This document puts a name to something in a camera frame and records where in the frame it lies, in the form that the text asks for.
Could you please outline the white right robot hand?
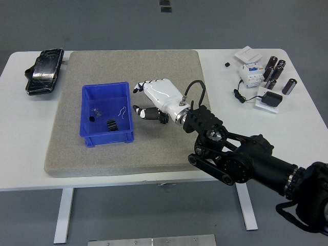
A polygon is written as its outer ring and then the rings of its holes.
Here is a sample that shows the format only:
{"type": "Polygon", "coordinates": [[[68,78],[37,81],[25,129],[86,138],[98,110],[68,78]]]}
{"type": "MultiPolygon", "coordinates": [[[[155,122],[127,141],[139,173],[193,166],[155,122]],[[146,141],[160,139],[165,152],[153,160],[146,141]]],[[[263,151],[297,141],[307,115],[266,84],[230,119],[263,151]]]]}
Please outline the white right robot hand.
{"type": "Polygon", "coordinates": [[[133,106],[134,111],[140,118],[146,120],[158,120],[166,124],[169,118],[178,124],[183,125],[190,110],[190,105],[186,104],[185,96],[168,79],[157,79],[138,83],[133,93],[144,92],[147,98],[154,104],[151,108],[140,108],[133,106]]]}

